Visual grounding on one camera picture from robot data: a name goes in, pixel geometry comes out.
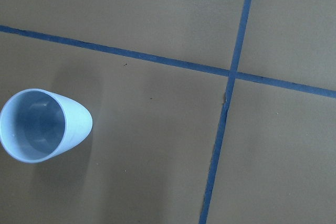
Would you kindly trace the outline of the light blue plastic cup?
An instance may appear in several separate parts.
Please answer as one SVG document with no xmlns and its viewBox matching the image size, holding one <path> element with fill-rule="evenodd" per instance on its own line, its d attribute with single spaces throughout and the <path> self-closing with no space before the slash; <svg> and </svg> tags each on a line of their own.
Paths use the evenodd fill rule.
<svg viewBox="0 0 336 224">
<path fill-rule="evenodd" d="M 90 112 L 77 101 L 26 89 L 13 95 L 1 110 L 1 144 L 18 161 L 40 163 L 80 144 L 92 125 Z"/>
</svg>

